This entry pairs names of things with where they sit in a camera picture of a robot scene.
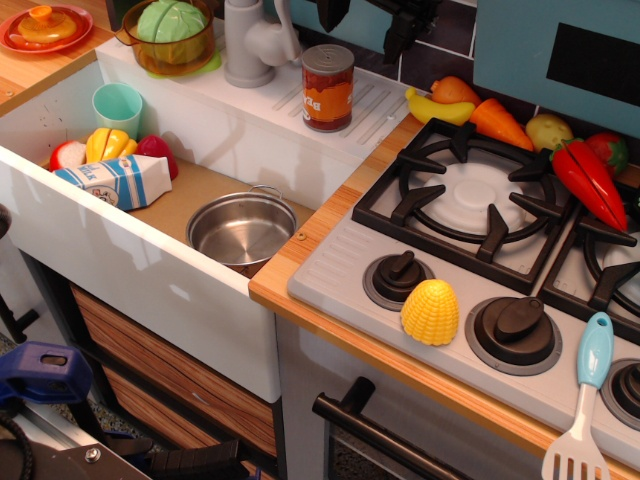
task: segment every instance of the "blue clamp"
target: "blue clamp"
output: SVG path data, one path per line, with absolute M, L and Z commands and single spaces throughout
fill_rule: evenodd
M 25 342 L 0 357 L 0 406 L 15 397 L 33 403 L 79 403 L 91 388 L 91 367 L 74 347 Z

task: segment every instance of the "teal panel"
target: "teal panel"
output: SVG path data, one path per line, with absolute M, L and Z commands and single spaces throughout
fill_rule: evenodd
M 273 0 L 265 0 L 265 10 L 275 16 Z M 293 23 L 326 33 L 318 20 L 317 6 L 307 0 L 291 0 Z M 349 13 L 329 35 L 374 52 L 384 52 L 384 36 L 391 26 L 391 15 L 365 0 L 351 0 Z
M 547 78 L 559 23 L 640 43 L 638 0 L 478 0 L 474 83 L 640 138 L 640 108 Z

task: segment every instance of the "stove knob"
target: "stove knob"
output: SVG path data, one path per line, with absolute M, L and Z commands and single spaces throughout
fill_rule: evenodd
M 415 254 L 407 250 L 402 255 L 391 255 L 380 262 L 372 282 L 384 298 L 402 303 L 426 279 L 424 268 L 415 260 Z
M 620 370 L 612 379 L 611 389 L 620 407 L 640 419 L 640 363 Z
M 534 297 L 494 300 L 476 316 L 474 332 L 482 348 L 511 365 L 540 363 L 555 345 L 544 303 Z

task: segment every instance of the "tile backsplash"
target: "tile backsplash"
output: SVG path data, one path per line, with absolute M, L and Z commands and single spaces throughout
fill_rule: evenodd
M 550 111 L 530 103 L 509 97 L 473 84 L 474 39 L 476 31 L 476 2 L 442 0 L 438 17 L 429 32 L 421 33 L 414 45 L 406 50 L 395 65 L 383 64 L 381 53 L 337 40 L 328 35 L 300 27 L 300 40 L 304 46 L 322 43 L 338 43 L 350 48 L 356 58 L 356 66 L 412 85 L 426 92 L 435 80 L 447 75 L 460 77 L 481 98 L 497 98 L 520 122 L 526 124 L 536 113 Z M 579 119 L 560 115 L 579 137 L 588 137 L 604 130 L 602 127 Z M 626 137 L 630 161 L 640 164 L 640 139 Z

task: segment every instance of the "orange carrot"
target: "orange carrot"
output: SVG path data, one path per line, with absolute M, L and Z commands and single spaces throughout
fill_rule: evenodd
M 431 100 L 438 103 L 471 102 L 476 107 L 482 103 L 480 97 L 458 77 L 444 77 L 431 85 Z
M 533 143 L 524 129 L 495 98 L 482 102 L 469 121 L 476 124 L 478 133 L 482 135 L 533 151 Z

